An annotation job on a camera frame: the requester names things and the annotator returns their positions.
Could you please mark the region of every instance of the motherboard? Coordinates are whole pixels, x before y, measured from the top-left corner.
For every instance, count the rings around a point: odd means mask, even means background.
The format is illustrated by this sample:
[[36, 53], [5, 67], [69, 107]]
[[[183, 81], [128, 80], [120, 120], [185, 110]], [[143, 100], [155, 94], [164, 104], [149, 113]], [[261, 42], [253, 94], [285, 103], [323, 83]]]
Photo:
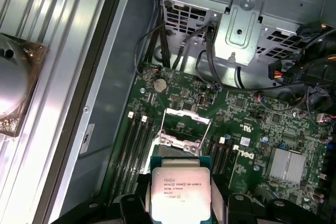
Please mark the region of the motherboard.
[[318, 210], [330, 128], [315, 126], [306, 111], [280, 100], [224, 91], [149, 63], [142, 72], [114, 146], [110, 200], [134, 192], [150, 156], [203, 155], [211, 157], [212, 174], [224, 174], [234, 193]]

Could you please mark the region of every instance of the green circuit board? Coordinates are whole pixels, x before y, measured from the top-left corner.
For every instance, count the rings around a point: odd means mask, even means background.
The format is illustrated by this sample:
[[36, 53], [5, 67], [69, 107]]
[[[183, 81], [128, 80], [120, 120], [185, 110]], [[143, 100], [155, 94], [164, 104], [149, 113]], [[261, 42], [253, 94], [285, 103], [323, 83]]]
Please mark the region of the green circuit board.
[[[158, 134], [166, 108], [188, 110], [211, 120], [202, 145], [203, 155], [210, 155], [217, 173], [226, 174], [229, 188], [235, 193], [253, 195], [256, 188], [273, 192], [279, 198], [295, 202], [316, 212], [318, 203], [313, 192], [319, 187], [326, 144], [319, 139], [330, 134], [328, 128], [316, 127], [308, 118], [299, 118], [300, 109], [285, 112], [266, 110], [258, 102], [257, 94], [223, 91], [207, 87], [196, 76], [145, 64], [142, 76], [137, 76], [122, 119], [112, 154], [107, 181], [112, 188], [111, 199], [134, 191], [139, 173], [145, 173], [151, 141]], [[153, 83], [163, 79], [166, 88], [161, 93]], [[265, 98], [270, 108], [289, 108], [285, 102]], [[163, 129], [178, 139], [200, 140], [206, 125], [188, 117], [166, 116]], [[229, 138], [230, 149], [218, 147], [221, 137]], [[267, 168], [274, 148], [298, 153], [305, 157], [299, 184], [291, 184], [268, 176]], [[225, 165], [217, 162], [218, 155], [227, 156]]]

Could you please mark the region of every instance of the red wires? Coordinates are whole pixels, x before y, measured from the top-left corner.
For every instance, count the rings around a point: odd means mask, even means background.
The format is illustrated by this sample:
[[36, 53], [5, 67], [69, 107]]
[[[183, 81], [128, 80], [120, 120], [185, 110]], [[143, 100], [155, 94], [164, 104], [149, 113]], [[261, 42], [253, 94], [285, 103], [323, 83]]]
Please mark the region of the red wires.
[[276, 78], [276, 79], [281, 78], [283, 75], [284, 75], [283, 72], [274, 71], [274, 78]]

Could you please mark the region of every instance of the metal bracket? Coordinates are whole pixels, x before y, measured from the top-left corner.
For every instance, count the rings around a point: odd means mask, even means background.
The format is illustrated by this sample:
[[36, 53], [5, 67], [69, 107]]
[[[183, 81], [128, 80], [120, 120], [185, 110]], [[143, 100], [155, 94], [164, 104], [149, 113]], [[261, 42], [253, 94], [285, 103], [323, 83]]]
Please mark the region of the metal bracket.
[[211, 125], [211, 120], [208, 119], [208, 118], [203, 118], [203, 117], [199, 116], [198, 114], [196, 114], [195, 112], [192, 112], [192, 111], [188, 111], [188, 110], [173, 110], [173, 109], [167, 108], [167, 109], [165, 109], [165, 111], [163, 113], [161, 128], [160, 128], [160, 131], [159, 131], [159, 138], [161, 138], [161, 135], [162, 135], [163, 124], [164, 124], [164, 119], [166, 117], [166, 114], [177, 115], [177, 116], [189, 116], [194, 121], [207, 124], [207, 128], [206, 128], [206, 131], [205, 131], [205, 133], [204, 133], [204, 135], [202, 137], [201, 144], [198, 147], [199, 155], [202, 155], [202, 150], [201, 150], [202, 149], [202, 145], [203, 145], [203, 143], [205, 141], [206, 134], [209, 131], [209, 128], [210, 128], [210, 125]]
[[247, 66], [255, 56], [262, 24], [258, 20], [264, 0], [233, 0], [223, 14], [214, 42], [215, 55]]
[[[165, 134], [163, 125], [164, 120], [166, 119], [166, 115], [174, 115], [174, 116], [189, 116], [192, 120], [206, 124], [207, 128], [204, 132], [204, 135], [201, 140], [197, 140], [196, 142], [188, 141], [188, 140], [178, 140], [176, 137]], [[166, 145], [169, 147], [176, 147], [179, 149], [182, 149], [185, 152], [191, 153], [195, 156], [201, 156], [202, 155], [202, 146], [204, 144], [206, 135], [210, 129], [211, 126], [211, 120], [208, 118], [203, 118], [199, 116], [197, 113], [188, 111], [188, 110], [173, 110], [173, 109], [165, 109], [162, 117], [162, 123], [159, 132], [157, 133], [156, 137], [154, 138], [148, 158], [144, 167], [143, 172], [147, 173], [149, 164], [150, 164], [150, 158], [153, 154], [154, 148], [156, 145]]]

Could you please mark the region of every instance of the silver heatsink fins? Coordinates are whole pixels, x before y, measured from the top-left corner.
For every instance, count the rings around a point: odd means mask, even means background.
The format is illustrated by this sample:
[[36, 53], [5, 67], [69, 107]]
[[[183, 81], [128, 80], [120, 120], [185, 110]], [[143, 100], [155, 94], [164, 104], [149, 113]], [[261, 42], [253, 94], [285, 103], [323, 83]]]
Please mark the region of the silver heatsink fins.
[[306, 157], [300, 154], [273, 148], [266, 174], [291, 184], [299, 184], [305, 161]]

